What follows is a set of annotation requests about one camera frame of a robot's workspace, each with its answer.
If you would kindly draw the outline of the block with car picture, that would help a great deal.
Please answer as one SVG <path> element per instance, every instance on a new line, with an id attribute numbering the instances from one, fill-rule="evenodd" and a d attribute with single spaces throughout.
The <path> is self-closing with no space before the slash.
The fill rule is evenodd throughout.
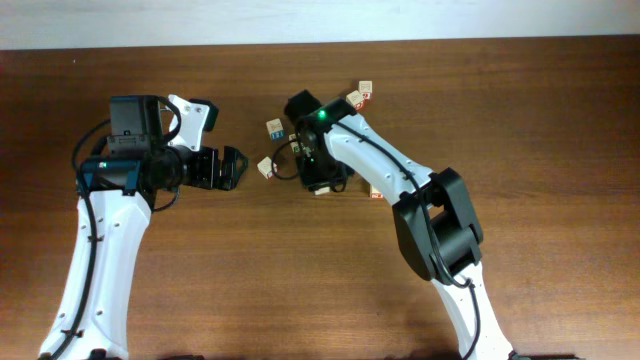
<path id="1" fill-rule="evenodd" d="M 327 193 L 330 193 L 330 192 L 331 192 L 331 188 L 330 187 L 322 187 L 322 188 L 319 188 L 319 189 L 315 190 L 314 191 L 314 195 L 315 196 L 320 196 L 320 195 L 324 195 L 324 194 L 327 194 Z"/>

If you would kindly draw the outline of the block with green side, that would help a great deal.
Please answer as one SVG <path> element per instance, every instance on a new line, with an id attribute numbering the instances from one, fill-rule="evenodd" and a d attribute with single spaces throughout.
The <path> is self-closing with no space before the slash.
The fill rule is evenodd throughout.
<path id="1" fill-rule="evenodd" d="M 299 143 L 297 141 L 297 137 L 295 134 L 290 134 L 289 135 L 289 145 L 293 151 L 294 154 L 298 154 L 300 152 L 300 146 Z"/>

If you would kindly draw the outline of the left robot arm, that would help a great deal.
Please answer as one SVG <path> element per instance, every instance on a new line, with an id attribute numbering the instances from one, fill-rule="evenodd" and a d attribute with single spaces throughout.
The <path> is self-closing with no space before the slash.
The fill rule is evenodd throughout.
<path id="1" fill-rule="evenodd" d="M 41 359 L 126 359 L 127 314 L 141 241 L 164 190 L 230 191 L 248 166 L 238 149 L 202 143 L 219 109 L 177 95 L 114 96 L 108 128 L 85 160 L 71 158 L 78 227 L 58 314 Z"/>

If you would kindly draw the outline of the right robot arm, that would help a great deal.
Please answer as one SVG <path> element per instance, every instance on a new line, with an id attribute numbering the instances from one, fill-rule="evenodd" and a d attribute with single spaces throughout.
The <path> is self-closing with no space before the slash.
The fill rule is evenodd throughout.
<path id="1" fill-rule="evenodd" d="M 390 204 L 401 254 L 438 292 L 464 359 L 514 359 L 483 279 L 483 230 L 462 177 L 435 172 L 377 134 L 344 99 L 323 104 L 309 91 L 291 97 L 284 113 L 303 152 L 300 172 L 342 183 L 354 170 Z"/>

